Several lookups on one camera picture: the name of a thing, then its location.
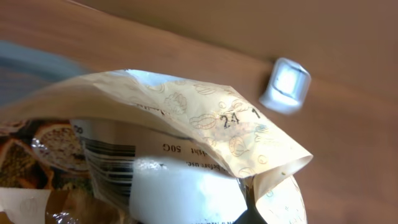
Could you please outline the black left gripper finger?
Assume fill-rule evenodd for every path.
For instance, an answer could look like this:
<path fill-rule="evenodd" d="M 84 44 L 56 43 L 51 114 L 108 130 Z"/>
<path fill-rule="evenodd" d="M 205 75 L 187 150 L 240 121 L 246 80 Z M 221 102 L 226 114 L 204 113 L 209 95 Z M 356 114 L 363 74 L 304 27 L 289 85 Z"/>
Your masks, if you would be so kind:
<path fill-rule="evenodd" d="M 253 200 L 247 201 L 248 209 L 233 224 L 267 224 L 260 216 Z"/>

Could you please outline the beige nut snack pouch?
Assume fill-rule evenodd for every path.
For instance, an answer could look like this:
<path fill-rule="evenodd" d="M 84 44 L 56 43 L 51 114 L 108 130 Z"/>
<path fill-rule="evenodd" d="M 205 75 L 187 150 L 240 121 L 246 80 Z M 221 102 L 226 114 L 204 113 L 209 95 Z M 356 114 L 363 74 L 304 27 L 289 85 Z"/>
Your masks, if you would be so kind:
<path fill-rule="evenodd" d="M 1 105 L 1 222 L 306 223 L 311 159 L 230 86 L 82 75 Z"/>

